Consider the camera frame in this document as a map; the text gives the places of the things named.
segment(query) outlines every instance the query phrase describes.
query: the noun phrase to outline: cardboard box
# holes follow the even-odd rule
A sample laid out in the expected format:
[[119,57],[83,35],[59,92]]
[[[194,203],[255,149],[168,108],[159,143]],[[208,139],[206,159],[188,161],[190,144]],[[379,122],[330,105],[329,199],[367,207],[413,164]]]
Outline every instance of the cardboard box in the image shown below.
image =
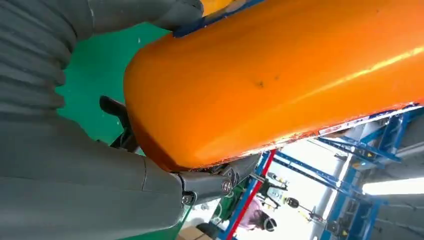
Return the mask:
[[212,238],[208,237],[208,235],[204,234],[195,226],[189,226],[178,233],[176,240],[212,240]]

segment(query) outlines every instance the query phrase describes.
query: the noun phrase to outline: screw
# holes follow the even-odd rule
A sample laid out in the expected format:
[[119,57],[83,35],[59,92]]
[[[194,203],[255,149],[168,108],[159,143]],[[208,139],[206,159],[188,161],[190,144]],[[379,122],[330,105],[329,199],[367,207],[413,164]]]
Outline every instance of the screw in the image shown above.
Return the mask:
[[226,180],[222,183],[222,191],[224,193],[229,194],[232,188],[233,186],[229,180]]
[[192,195],[183,195],[182,196],[182,204],[186,204],[186,205],[188,205],[189,203],[191,203],[192,202],[192,200],[193,200],[193,197],[192,197]]

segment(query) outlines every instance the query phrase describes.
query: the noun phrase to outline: orange tank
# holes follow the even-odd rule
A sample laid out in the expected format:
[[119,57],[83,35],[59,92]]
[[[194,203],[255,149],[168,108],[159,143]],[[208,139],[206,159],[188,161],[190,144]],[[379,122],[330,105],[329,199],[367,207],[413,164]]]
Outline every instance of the orange tank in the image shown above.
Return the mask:
[[125,72],[137,141],[165,170],[199,168],[419,102],[423,13],[421,0],[265,0],[167,35]]
[[213,14],[226,6],[228,6],[230,3],[232,3],[234,0],[201,0],[201,3],[203,4],[203,15],[207,16],[210,14]]

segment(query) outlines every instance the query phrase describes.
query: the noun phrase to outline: factory floor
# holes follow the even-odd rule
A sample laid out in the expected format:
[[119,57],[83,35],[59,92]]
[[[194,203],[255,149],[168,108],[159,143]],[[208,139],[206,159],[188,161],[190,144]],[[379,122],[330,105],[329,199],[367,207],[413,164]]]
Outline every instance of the factory floor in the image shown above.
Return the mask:
[[[99,97],[106,95],[124,102],[125,67],[139,48],[166,33],[152,25],[140,24],[80,42],[65,71],[66,84],[57,89],[66,102],[59,113],[78,122],[94,140],[111,143],[123,129],[116,117],[100,109]],[[170,229],[127,239],[174,240],[182,224],[183,220]]]

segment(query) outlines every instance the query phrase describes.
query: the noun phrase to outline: gray protective cover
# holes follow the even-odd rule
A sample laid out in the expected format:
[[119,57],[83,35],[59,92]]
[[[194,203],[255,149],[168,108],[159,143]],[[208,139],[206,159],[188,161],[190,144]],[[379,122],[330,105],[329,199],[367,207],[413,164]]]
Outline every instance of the gray protective cover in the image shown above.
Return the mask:
[[[112,240],[178,222],[180,179],[91,140],[57,114],[55,87],[79,40],[154,22],[185,2],[0,0],[1,240]],[[202,15],[193,8],[173,24]]]

